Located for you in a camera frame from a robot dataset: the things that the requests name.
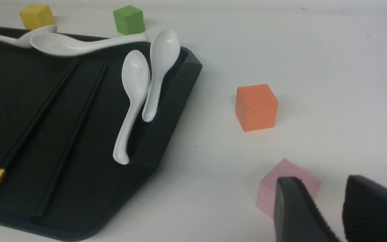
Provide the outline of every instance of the yellow cube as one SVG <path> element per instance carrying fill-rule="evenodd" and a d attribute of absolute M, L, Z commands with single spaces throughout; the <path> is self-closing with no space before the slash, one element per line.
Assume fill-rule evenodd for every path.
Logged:
<path fill-rule="evenodd" d="M 25 28 L 29 30 L 56 24 L 49 5 L 31 4 L 19 14 Z"/>

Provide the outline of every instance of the orange cube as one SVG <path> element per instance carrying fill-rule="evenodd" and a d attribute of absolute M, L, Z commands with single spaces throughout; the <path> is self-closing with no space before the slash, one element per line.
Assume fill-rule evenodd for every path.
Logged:
<path fill-rule="evenodd" d="M 267 84 L 238 87 L 235 114 L 244 132 L 274 127 L 278 101 Z"/>

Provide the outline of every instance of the spoon bowl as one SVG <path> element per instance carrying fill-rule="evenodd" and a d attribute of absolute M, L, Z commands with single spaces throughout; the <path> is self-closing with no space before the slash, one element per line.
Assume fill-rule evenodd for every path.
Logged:
<path fill-rule="evenodd" d="M 145 122 L 150 122 L 155 117 L 163 79 L 168 70 L 175 64 L 179 55 L 180 41 L 173 30 L 163 30 L 153 40 L 150 46 L 152 83 L 142 113 Z"/>
<path fill-rule="evenodd" d="M 126 152 L 129 135 L 146 99 L 150 84 L 149 65 L 140 51 L 133 50 L 126 56 L 122 66 L 122 84 L 130 105 L 114 144 L 113 159 L 125 165 L 129 163 Z"/>
<path fill-rule="evenodd" d="M 74 57 L 85 55 L 112 46 L 148 41 L 146 34 L 133 34 L 105 40 L 85 42 L 63 34 L 39 34 L 31 38 L 31 45 L 48 55 L 59 57 Z"/>
<path fill-rule="evenodd" d="M 30 49 L 32 48 L 32 45 L 31 45 L 32 37 L 34 37 L 37 34 L 56 33 L 57 30 L 58 30 L 57 25 L 49 25 L 49 26 L 44 26 L 44 27 L 29 31 L 18 39 L 0 35 L 0 42 L 8 43 L 20 48 Z"/>

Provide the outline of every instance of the foam block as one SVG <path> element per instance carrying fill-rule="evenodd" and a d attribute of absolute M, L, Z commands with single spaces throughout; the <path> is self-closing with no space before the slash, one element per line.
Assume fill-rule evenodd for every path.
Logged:
<path fill-rule="evenodd" d="M 235 114 L 244 132 L 274 127 L 277 107 L 267 84 L 237 88 Z"/>
<path fill-rule="evenodd" d="M 55 25 L 55 18 L 49 5 L 31 4 L 19 12 L 25 29 L 34 30 Z"/>
<path fill-rule="evenodd" d="M 321 182 L 315 176 L 287 159 L 283 159 L 259 183 L 256 206 L 270 217 L 274 215 L 275 187 L 277 179 L 281 176 L 296 176 L 301 179 L 313 199 L 316 197 L 321 185 Z"/>
<path fill-rule="evenodd" d="M 146 30 L 143 11 L 133 6 L 126 6 L 113 11 L 117 32 L 129 35 L 140 34 Z"/>

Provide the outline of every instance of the green cube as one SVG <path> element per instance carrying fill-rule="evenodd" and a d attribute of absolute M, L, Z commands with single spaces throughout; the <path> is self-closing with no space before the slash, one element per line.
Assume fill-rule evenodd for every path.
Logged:
<path fill-rule="evenodd" d="M 133 6 L 126 6 L 113 11 L 117 32 L 129 35 L 146 31 L 143 11 Z"/>

